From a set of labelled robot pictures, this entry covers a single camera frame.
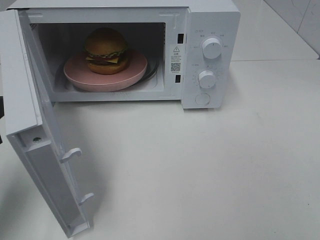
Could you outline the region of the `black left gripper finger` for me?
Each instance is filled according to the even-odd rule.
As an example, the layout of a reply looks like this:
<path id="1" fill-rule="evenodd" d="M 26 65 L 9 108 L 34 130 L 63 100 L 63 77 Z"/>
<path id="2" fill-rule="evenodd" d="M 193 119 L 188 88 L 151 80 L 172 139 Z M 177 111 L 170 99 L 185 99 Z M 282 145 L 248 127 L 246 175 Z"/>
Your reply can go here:
<path id="1" fill-rule="evenodd" d="M 4 99 L 3 96 L 0 96 L 0 119 L 3 118 L 5 115 L 4 113 Z M 0 136 L 0 144 L 3 143 L 2 137 Z"/>

